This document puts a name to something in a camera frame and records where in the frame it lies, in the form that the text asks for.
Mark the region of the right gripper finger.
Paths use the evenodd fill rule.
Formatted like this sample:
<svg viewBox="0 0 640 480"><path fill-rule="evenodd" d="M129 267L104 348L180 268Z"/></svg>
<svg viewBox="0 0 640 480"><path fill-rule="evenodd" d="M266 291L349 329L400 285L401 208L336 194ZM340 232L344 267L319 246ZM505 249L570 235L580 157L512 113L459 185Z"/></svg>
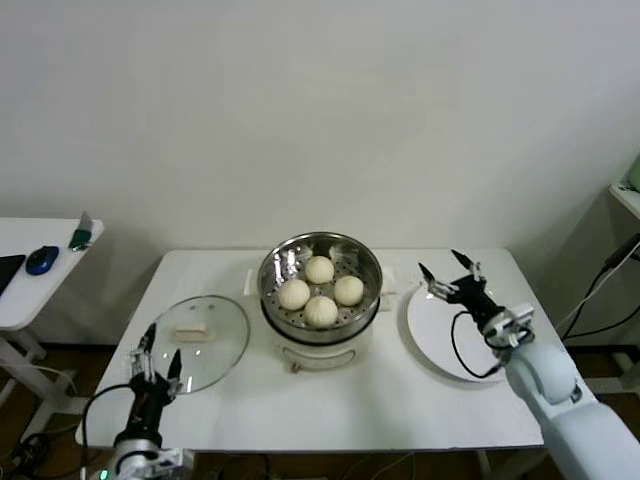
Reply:
<svg viewBox="0 0 640 480"><path fill-rule="evenodd" d="M418 263L418 266L428 292L436 298L448 301L449 297L455 293L454 286L437 280L431 271L422 263Z"/></svg>
<svg viewBox="0 0 640 480"><path fill-rule="evenodd" d="M465 253L452 249L451 253L455 259L469 272L472 279L482 288L486 287L486 277L481 270L481 263L472 260Z"/></svg>

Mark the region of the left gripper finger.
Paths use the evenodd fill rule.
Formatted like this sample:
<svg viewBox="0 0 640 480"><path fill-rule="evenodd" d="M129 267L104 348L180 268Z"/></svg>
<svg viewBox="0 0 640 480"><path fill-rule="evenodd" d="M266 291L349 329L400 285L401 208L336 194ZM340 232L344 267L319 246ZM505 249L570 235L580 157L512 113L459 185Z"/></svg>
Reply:
<svg viewBox="0 0 640 480"><path fill-rule="evenodd" d="M152 323L140 338L138 346L131 351L131 379L141 378L146 383L156 381L152 356L156 330L156 323Z"/></svg>
<svg viewBox="0 0 640 480"><path fill-rule="evenodd" d="M177 349L172 357L167 372L167 381L169 384L168 396L173 400L182 388L181 383L182 358L181 350Z"/></svg>

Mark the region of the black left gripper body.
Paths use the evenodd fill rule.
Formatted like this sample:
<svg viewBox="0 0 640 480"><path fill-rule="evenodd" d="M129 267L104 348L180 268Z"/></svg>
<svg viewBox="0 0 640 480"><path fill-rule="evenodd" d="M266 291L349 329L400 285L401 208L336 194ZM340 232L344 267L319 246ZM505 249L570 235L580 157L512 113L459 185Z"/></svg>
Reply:
<svg viewBox="0 0 640 480"><path fill-rule="evenodd" d="M134 402L125 432L128 436L159 436L163 409L173 402L171 383L161 375L148 380L138 374L130 380L129 386L134 393Z"/></svg>

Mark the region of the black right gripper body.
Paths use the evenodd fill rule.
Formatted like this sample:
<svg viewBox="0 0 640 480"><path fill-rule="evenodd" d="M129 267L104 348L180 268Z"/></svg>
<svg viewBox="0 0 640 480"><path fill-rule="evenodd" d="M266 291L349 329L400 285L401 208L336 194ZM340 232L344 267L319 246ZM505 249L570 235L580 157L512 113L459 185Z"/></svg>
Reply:
<svg viewBox="0 0 640 480"><path fill-rule="evenodd" d="M448 302L462 305L477 326L486 326L503 312L503 307L488 295L487 280L484 277L462 277L453 281L450 286L453 292L448 294Z"/></svg>

